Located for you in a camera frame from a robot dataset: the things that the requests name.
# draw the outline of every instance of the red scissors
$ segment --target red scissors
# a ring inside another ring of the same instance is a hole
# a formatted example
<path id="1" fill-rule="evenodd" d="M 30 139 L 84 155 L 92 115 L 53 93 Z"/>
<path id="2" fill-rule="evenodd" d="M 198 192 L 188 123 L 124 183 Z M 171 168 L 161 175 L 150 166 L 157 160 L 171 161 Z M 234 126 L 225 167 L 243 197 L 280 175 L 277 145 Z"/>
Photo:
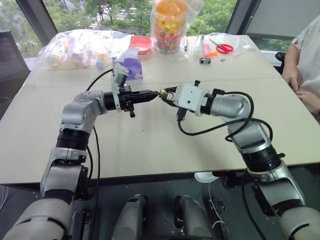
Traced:
<path id="1" fill-rule="evenodd" d="M 233 50 L 234 50 L 234 47 L 231 45 L 224 44 L 224 43 L 219 44 L 210 38 L 209 38 L 209 40 L 216 45 L 215 49 L 221 54 L 229 54 L 229 53 L 233 52 Z"/>

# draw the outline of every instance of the pen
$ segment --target pen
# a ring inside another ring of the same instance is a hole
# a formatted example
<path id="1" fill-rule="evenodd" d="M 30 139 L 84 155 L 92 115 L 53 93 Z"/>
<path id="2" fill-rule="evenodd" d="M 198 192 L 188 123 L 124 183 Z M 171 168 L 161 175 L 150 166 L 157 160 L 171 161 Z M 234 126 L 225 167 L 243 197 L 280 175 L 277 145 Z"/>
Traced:
<path id="1" fill-rule="evenodd" d="M 184 40 L 184 51 L 186 52 L 188 50 L 188 37 L 185 36 L 185 40 Z"/>

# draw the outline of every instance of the clear plastic bag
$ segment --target clear plastic bag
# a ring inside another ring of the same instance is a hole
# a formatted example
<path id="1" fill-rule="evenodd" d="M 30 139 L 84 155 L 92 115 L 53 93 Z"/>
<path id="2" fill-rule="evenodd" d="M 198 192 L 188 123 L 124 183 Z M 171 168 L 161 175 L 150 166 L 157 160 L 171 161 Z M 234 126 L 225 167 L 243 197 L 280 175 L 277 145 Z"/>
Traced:
<path id="1" fill-rule="evenodd" d="M 215 41 L 217 44 L 228 44 L 232 46 L 233 51 L 230 53 L 232 56 L 238 56 L 255 49 L 254 46 L 250 45 L 248 42 L 237 35 L 212 32 L 206 36 Z"/>
<path id="2" fill-rule="evenodd" d="M 153 48 L 162 54 L 183 51 L 181 40 L 203 6 L 203 0 L 153 0 L 150 16 Z"/>
<path id="3" fill-rule="evenodd" d="M 104 69 L 130 44 L 131 35 L 117 31 L 76 29 L 58 33 L 38 54 L 37 67 Z"/>

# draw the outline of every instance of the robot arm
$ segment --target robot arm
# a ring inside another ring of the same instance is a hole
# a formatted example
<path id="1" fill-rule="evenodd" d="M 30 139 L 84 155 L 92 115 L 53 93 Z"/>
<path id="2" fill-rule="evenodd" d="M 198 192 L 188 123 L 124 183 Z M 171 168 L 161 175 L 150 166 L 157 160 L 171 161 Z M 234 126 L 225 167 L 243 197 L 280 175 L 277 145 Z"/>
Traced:
<path id="1" fill-rule="evenodd" d="M 235 94 L 217 96 L 224 91 L 209 91 L 195 85 L 183 84 L 160 91 L 159 96 L 171 106 L 178 107 L 177 119 L 183 121 L 187 110 L 196 116 L 220 116 L 225 122 L 246 119 L 250 114 L 247 100 Z M 228 125 L 235 133 L 244 122 Z M 320 239 L 320 213 L 305 207 L 304 195 L 294 180 L 281 154 L 277 154 L 261 123 L 251 121 L 232 136 L 232 142 L 255 181 L 255 197 L 268 216 L 275 216 L 286 239 Z"/>
<path id="2" fill-rule="evenodd" d="M 158 96 L 149 90 L 132 92 L 125 84 L 126 68 L 116 64 L 113 71 L 112 92 L 87 91 L 64 107 L 56 146 L 40 182 L 41 199 L 23 212 L 4 240 L 70 239 L 73 202 L 87 197 L 88 168 L 82 163 L 97 116 L 117 109 L 134 117 L 134 104 Z"/>

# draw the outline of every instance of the white table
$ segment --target white table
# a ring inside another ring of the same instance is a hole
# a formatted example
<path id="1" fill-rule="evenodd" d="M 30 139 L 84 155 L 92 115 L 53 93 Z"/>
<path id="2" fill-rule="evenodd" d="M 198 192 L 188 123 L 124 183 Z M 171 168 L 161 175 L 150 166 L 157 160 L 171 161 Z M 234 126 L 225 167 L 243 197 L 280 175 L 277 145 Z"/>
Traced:
<path id="1" fill-rule="evenodd" d="M 189 40 L 189 51 L 195 38 Z M 239 56 L 219 55 L 210 65 L 192 57 L 173 61 L 149 53 L 141 58 L 143 79 L 129 82 L 133 90 L 160 90 L 200 80 L 200 87 L 243 91 L 254 100 L 254 117 L 271 124 L 273 146 L 285 153 L 288 165 L 320 161 L 320 127 L 260 51 Z M 62 108 L 100 74 L 95 69 L 44 70 L 35 68 L 0 122 L 1 184 L 39 182 L 55 146 Z M 109 76 L 93 90 L 110 91 Z M 99 116 L 96 129 L 101 149 L 101 178 L 245 168 L 241 155 L 224 137 L 222 128 L 200 136 L 183 135 L 177 109 L 159 98 L 136 104 L 135 118 L 110 111 Z M 221 124 L 219 117 L 188 113 L 182 124 L 190 132 Z M 93 178 L 97 176 L 94 136 Z"/>

